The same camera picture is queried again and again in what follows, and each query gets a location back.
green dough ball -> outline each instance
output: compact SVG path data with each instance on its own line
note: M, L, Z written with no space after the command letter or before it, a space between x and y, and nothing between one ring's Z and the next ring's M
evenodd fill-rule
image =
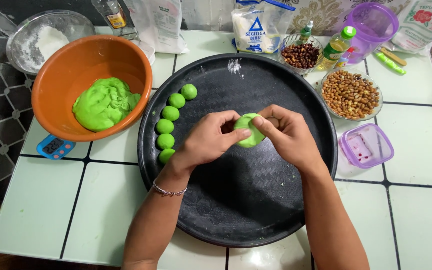
M123 120L140 98L141 94L132 94L129 85L118 78L99 79L76 99L72 112L81 126L99 132Z
M261 115L257 113L247 113L237 119L234 123L234 129L249 128L251 131L251 136L249 136L247 139L237 142L237 145L244 148L249 148L256 146L265 138L265 136L253 125L253 122L251 122L251 120L256 116Z
M171 134L161 134L156 139L156 143L161 149L170 149L174 145L174 137Z
M169 104L177 109L184 106L186 100L182 94L171 94L167 100Z
M180 111L173 106L166 106L163 109L164 119L176 121L180 117Z
M159 161L163 164L166 164L168 160L170 160L170 157L176 152L174 149L164 149L159 153Z
M181 88L181 94L184 96L185 99L190 101L196 97L198 91L196 90L196 87L194 85L188 83Z
M171 133L174 130L174 124L168 119L159 119L156 123L156 130L161 134Z

blue kitchen scale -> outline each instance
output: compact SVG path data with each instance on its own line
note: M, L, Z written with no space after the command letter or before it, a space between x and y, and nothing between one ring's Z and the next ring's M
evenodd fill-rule
M75 142L63 140L49 134L42 142L37 145L36 150L39 154L47 157L50 160L60 160L71 150L73 150L75 145Z

green bottle cap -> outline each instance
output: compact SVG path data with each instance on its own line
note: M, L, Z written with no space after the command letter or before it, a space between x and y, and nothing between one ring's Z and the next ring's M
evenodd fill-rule
M346 40L351 40L354 35L356 35L356 28L352 26L346 26L343 28L343 31L341 31L341 37Z

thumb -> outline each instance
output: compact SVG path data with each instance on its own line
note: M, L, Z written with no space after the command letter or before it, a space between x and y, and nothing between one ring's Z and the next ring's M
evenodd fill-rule
M252 119L252 124L267 138L271 141L273 139L279 139L283 137L283 133L280 132L273 124L262 116L257 116Z
M231 147L231 145L242 141L244 139L247 139L249 136L251 136L251 130L247 128L238 128L235 129L229 133L224 134L225 137L225 146L227 148Z

black round tray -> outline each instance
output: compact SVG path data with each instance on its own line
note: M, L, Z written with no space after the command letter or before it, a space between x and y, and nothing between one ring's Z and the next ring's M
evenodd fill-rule
M241 68L230 72L237 59ZM141 119L138 161L149 190L163 164L158 161L155 125L168 97L185 84L198 89L179 109L171 133L177 149L192 126L211 112L257 113L277 104L304 116L331 176L338 145L333 121L321 97L298 74L257 55L227 53L203 58L178 70L159 88ZM276 242L304 225L303 188L298 170L283 160L269 139L252 148L232 146L222 157L193 171L177 226L202 241L230 248Z

